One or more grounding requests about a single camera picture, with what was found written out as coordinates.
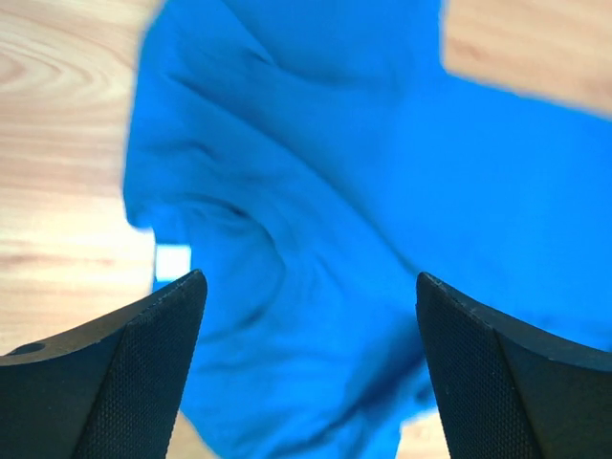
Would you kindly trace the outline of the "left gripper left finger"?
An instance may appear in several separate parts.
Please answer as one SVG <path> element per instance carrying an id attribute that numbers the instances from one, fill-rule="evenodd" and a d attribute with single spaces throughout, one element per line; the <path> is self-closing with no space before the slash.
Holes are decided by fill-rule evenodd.
<path id="1" fill-rule="evenodd" d="M 196 270 L 2 356 L 2 457 L 166 457 L 207 289 Z"/>

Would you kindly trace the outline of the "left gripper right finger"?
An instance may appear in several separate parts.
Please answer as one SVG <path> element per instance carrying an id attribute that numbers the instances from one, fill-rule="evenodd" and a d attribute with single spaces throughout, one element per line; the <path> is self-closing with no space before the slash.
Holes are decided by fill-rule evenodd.
<path id="1" fill-rule="evenodd" d="M 496 311 L 428 273 L 416 291 L 451 457 L 610 457 L 610 353 Z"/>

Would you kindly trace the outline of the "blue t-shirt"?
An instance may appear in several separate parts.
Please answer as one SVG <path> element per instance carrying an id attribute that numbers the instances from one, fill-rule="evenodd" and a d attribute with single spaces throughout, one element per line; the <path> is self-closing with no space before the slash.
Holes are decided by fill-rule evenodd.
<path id="1" fill-rule="evenodd" d="M 392 458 L 434 407 L 429 272 L 611 347 L 611 125 L 449 76 L 436 1 L 167 1 L 128 222 L 208 299 L 182 410 L 222 458 Z"/>

